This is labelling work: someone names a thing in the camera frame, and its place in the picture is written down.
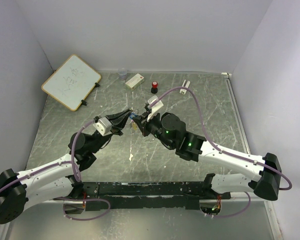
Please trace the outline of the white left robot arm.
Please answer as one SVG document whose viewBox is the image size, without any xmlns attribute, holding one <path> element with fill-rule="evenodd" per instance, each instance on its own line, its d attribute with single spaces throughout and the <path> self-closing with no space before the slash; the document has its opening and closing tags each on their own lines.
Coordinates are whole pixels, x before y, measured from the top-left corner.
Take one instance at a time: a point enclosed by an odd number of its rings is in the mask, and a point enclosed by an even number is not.
<svg viewBox="0 0 300 240">
<path fill-rule="evenodd" d="M 17 218 L 23 211 L 52 199 L 82 200 L 84 183 L 81 172 L 96 161 L 113 135 L 123 135 L 132 109 L 96 116 L 70 139 L 70 152 L 36 168 L 0 174 L 0 225 Z"/>
</svg>

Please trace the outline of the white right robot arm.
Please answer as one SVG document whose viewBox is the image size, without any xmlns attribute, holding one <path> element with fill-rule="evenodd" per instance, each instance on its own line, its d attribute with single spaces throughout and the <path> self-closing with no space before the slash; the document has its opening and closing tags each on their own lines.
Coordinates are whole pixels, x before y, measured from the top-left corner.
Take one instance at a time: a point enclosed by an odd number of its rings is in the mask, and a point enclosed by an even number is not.
<svg viewBox="0 0 300 240">
<path fill-rule="evenodd" d="M 152 118 L 151 111 L 134 116 L 144 137 L 153 135 L 168 150 L 186 161 L 214 163 L 235 174 L 228 177 L 209 173 L 202 186 L 202 193 L 208 199 L 218 194 L 230 192 L 252 192 L 259 198 L 276 201 L 279 197 L 281 166 L 275 154 L 265 156 L 250 155 L 222 146 L 213 146 L 200 135 L 186 130 L 185 122 L 173 113 L 157 113 Z"/>
</svg>

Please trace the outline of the silver keyring with keys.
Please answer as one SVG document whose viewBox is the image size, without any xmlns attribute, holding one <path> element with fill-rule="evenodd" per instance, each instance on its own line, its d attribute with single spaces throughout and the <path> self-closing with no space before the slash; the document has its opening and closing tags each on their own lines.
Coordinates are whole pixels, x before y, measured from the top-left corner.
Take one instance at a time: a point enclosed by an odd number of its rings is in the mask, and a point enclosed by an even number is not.
<svg viewBox="0 0 300 240">
<path fill-rule="evenodd" d="M 134 113 L 134 114 L 136 114 L 137 116 L 139 115 L 139 109 L 133 109 L 132 110 L 132 113 Z M 133 129 L 133 130 L 137 130 L 138 129 L 138 126 L 137 126 L 137 124 L 134 122 L 134 120 L 133 119 L 130 119 L 130 123 L 129 123 L 129 125 L 130 125 L 130 127 Z"/>
</svg>

